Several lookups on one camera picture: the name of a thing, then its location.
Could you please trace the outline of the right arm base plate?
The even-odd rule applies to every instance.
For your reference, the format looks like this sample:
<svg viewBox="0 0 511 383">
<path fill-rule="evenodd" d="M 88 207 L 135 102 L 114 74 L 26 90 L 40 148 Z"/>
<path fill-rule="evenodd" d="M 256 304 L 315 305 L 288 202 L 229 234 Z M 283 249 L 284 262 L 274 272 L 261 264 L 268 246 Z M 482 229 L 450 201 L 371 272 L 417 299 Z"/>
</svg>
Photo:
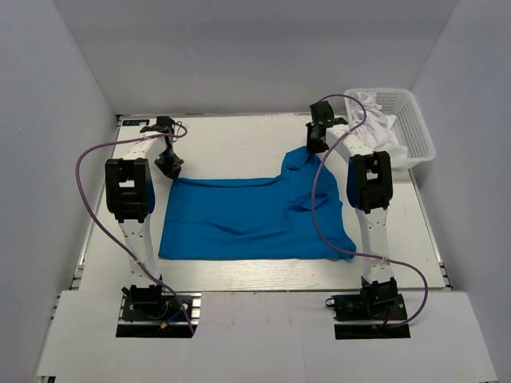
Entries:
<svg viewBox="0 0 511 383">
<path fill-rule="evenodd" d="M 335 339 L 386 340 L 411 338 L 408 324 L 394 328 L 393 324 L 407 319 L 406 305 L 401 294 L 391 303 L 369 311 L 361 294 L 337 294 L 325 300 L 334 313 Z"/>
</svg>

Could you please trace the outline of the blue t shirt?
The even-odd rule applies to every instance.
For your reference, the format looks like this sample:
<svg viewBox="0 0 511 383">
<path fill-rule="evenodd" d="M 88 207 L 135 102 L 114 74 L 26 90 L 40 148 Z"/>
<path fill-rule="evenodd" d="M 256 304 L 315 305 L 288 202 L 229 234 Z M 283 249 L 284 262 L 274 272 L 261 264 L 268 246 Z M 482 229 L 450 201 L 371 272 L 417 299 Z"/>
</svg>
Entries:
<svg viewBox="0 0 511 383">
<path fill-rule="evenodd" d="M 349 259 L 335 177 L 304 147 L 274 178 L 172 183 L 159 256 L 165 260 Z"/>
</svg>

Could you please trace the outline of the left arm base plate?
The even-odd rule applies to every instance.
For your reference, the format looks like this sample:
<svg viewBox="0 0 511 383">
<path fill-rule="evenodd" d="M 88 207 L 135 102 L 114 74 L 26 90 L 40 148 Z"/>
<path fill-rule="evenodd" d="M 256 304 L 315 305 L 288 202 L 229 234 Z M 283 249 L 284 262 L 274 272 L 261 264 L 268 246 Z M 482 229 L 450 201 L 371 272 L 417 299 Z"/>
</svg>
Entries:
<svg viewBox="0 0 511 383">
<path fill-rule="evenodd" d="M 117 338 L 191 338 L 200 318 L 199 294 L 173 295 L 161 286 L 122 289 Z"/>
</svg>

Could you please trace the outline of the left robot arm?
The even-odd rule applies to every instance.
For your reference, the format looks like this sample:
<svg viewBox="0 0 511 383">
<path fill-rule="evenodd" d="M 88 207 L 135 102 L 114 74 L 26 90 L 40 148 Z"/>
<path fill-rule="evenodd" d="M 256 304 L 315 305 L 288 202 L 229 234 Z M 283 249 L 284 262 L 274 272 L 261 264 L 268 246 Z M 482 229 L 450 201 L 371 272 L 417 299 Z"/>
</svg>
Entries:
<svg viewBox="0 0 511 383">
<path fill-rule="evenodd" d="M 131 282 L 123 289 L 128 308 L 157 320 L 167 314 L 169 300 L 158 284 L 163 277 L 156 264 L 150 231 L 156 206 L 153 164 L 170 179 L 179 174 L 182 161 L 175 156 L 168 136 L 141 140 L 121 158 L 107 160 L 105 186 L 107 208 L 130 250 Z"/>
</svg>

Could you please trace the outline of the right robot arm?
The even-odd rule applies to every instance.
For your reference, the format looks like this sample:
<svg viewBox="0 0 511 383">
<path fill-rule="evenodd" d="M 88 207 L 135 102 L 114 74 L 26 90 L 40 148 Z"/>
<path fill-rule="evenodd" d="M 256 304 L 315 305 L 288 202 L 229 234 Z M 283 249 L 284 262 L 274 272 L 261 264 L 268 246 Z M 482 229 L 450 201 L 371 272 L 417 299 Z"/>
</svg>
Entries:
<svg viewBox="0 0 511 383">
<path fill-rule="evenodd" d="M 350 130 L 336 128 L 345 122 L 332 118 L 309 122 L 306 149 L 329 155 L 336 151 L 347 163 L 347 199 L 355 210 L 364 259 L 358 295 L 365 319 L 388 324 L 398 305 L 398 287 L 389 260 L 386 219 L 393 196 L 390 155 L 367 147 Z"/>
</svg>

